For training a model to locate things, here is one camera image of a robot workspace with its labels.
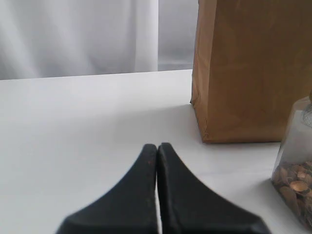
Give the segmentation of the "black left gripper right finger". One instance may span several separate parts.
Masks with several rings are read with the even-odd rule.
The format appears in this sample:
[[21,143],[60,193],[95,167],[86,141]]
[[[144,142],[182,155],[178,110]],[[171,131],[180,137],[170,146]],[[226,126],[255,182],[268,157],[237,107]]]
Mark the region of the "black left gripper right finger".
[[170,143],[157,152],[157,188],[164,234],[268,234],[261,217],[204,185]]

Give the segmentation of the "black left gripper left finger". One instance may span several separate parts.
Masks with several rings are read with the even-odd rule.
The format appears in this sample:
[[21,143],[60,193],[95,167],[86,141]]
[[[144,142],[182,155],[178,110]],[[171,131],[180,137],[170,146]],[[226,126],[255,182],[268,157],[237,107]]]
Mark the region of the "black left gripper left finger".
[[145,144],[124,177],[105,195],[67,216],[58,234],[156,234],[157,147]]

